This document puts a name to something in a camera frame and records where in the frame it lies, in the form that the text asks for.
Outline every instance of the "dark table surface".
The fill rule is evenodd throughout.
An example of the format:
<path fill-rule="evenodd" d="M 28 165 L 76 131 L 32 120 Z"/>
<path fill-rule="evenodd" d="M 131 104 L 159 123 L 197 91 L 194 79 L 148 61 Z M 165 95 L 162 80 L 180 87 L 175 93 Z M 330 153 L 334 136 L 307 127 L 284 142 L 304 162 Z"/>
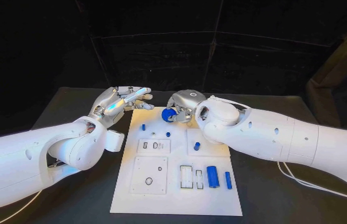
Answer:
<path fill-rule="evenodd" d="M 61 88 L 34 129 L 70 123 L 87 115 L 103 91 Z M 154 91 L 149 103 L 165 106 L 172 93 Z M 303 121 L 317 122 L 301 97 L 232 94 L 216 96 Z M 113 130 L 128 133 L 132 114 L 132 111 L 126 113 L 112 127 Z M 96 166 L 45 189 L 34 203 L 6 223 L 347 223 L 347 198 L 300 185 L 282 175 L 275 162 L 256 159 L 232 149 L 243 216 L 110 213 L 123 148 L 125 144 L 119 153 L 105 151 Z M 298 178 L 347 193 L 347 183 L 334 176 L 297 164 L 290 166 Z M 0 220 L 19 210 L 31 198 L 0 208 Z"/>

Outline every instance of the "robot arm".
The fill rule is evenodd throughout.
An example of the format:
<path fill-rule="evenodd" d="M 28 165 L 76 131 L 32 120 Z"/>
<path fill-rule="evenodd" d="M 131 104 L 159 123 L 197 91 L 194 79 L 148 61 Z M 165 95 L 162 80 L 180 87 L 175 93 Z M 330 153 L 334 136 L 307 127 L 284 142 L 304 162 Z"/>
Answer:
<path fill-rule="evenodd" d="M 118 152 L 125 134 L 107 130 L 125 110 L 154 108 L 151 88 L 110 87 L 96 99 L 89 116 L 74 123 L 0 138 L 0 207 L 32 195 L 67 176 L 90 169 L 103 150 Z M 48 167 L 47 154 L 63 165 Z"/>
<path fill-rule="evenodd" d="M 168 121 L 196 118 L 204 137 L 214 144 L 225 143 L 235 150 L 265 160 L 311 166 L 347 181 L 347 131 L 305 123 L 272 111 L 242 105 L 193 90 L 174 94 L 178 114 Z"/>

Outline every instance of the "blue object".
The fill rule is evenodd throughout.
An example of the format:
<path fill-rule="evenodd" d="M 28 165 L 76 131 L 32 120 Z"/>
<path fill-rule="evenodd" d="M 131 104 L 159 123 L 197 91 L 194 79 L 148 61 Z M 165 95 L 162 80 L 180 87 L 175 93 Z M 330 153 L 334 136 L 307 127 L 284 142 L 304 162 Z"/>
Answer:
<path fill-rule="evenodd" d="M 233 186 L 232 186 L 232 179 L 230 179 L 230 172 L 229 171 L 226 171 L 226 185 L 227 185 L 227 187 L 229 187 L 229 190 L 232 190 L 233 189 Z"/>
<path fill-rule="evenodd" d="M 164 109 L 161 113 L 161 117 L 167 122 L 174 122 L 170 120 L 170 118 L 177 115 L 175 109 Z"/>
<path fill-rule="evenodd" d="M 213 166 L 209 166 L 207 167 L 207 176 L 209 176 L 209 186 L 210 186 L 210 188 L 217 188 L 217 187 L 220 187 L 219 185 L 219 183 L 220 183 L 220 181 L 219 181 L 219 174 L 217 174 L 217 168 L 216 168 L 216 166 L 213 165 Z"/>
<path fill-rule="evenodd" d="M 194 150 L 200 150 L 200 146 L 201 146 L 201 145 L 200 145 L 200 143 L 197 142 L 197 143 L 196 143 L 196 146 L 194 146 Z"/>

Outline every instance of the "white platform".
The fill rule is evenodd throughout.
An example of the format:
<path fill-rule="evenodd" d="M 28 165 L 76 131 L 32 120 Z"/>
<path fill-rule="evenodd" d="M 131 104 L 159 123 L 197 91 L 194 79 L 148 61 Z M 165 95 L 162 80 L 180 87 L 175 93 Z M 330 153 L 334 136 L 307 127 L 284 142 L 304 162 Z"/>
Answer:
<path fill-rule="evenodd" d="M 162 120 L 162 110 L 164 107 L 155 107 L 151 111 L 135 110 L 110 212 L 240 216 L 243 212 L 227 146 L 207 142 L 200 130 L 193 130 L 199 127 L 196 123 L 191 127 L 183 123 L 167 123 Z M 142 131 L 142 124 L 146 124 L 146 131 Z M 201 143 L 201 152 L 191 150 L 194 138 Z M 170 152 L 144 151 L 144 142 L 139 144 L 142 139 L 171 140 Z M 183 165 L 193 166 L 193 189 L 181 189 Z M 217 167 L 219 188 L 209 187 L 206 170 L 212 165 Z M 203 171 L 203 189 L 197 188 L 197 170 Z M 226 186 L 226 171 L 232 174 L 232 190 Z"/>

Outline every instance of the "table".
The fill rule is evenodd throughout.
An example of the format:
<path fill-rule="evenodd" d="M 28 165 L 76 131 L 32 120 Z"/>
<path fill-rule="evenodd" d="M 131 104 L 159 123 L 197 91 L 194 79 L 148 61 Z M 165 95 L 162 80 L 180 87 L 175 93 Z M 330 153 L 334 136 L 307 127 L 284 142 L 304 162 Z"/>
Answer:
<path fill-rule="evenodd" d="M 37 121 L 34 129 L 76 121 L 89 114 L 103 89 L 60 88 Z M 172 92 L 154 91 L 149 103 L 165 106 Z M 303 121 L 317 123 L 298 96 L 253 96 L 216 94 L 253 108 L 275 111 Z M 132 111 L 113 130 L 128 133 Z M 110 213 L 112 198 L 120 170 L 119 153 L 105 151 L 96 166 L 67 177 L 45 189 L 26 209 L 6 223 L 346 223 L 347 199 L 300 185 L 285 177 L 278 164 L 230 149 L 243 216 L 154 215 Z M 347 193 L 347 183 L 310 167 L 291 164 L 298 178 Z M 28 203 L 32 197 L 0 208 L 0 220 Z"/>

